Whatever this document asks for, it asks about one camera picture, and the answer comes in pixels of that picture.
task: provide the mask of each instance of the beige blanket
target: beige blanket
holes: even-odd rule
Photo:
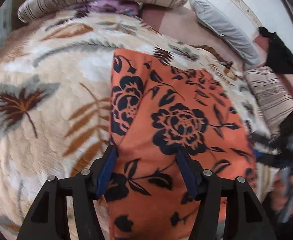
[[[74,15],[57,13],[0,59],[0,230],[8,240],[16,238],[48,175],[73,176],[106,149],[116,48],[154,54],[183,70],[206,68],[220,81],[247,132],[269,134],[246,84],[210,53],[163,36],[133,17]],[[272,173],[259,169],[257,195],[263,198]],[[102,201],[95,206],[108,239],[106,208]],[[71,198],[68,217],[71,238],[77,239]]]

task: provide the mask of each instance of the gray pillow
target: gray pillow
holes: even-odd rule
[[[208,0],[190,0],[198,22],[212,30],[234,49],[246,62],[246,68],[257,66],[260,56],[250,38]]]

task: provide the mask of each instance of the purple cloth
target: purple cloth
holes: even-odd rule
[[[138,15],[139,4],[133,1],[94,0],[87,3],[77,3],[64,7],[64,10],[88,10],[92,12],[112,12],[125,15]]]

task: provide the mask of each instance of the metal screw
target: metal screw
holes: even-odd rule
[[[83,169],[82,171],[81,171],[81,174],[82,175],[89,175],[90,174],[90,170],[89,169]]]
[[[204,171],[203,171],[203,174],[204,174],[205,176],[211,176],[211,175],[212,175],[212,171],[210,171],[210,170],[204,170]]]
[[[55,176],[54,175],[49,175],[47,177],[48,182],[54,181],[54,179],[55,179]]]
[[[245,178],[243,178],[243,177],[238,177],[238,182],[241,182],[241,183],[244,183],[245,182]]]

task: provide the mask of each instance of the orange floral cloth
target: orange floral cloth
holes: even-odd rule
[[[180,239],[190,235],[199,202],[175,162],[184,147],[220,177],[255,184],[245,129],[207,70],[179,70],[154,56],[115,51],[111,142],[119,152],[105,199],[111,239]],[[219,221],[225,220],[221,199]]]

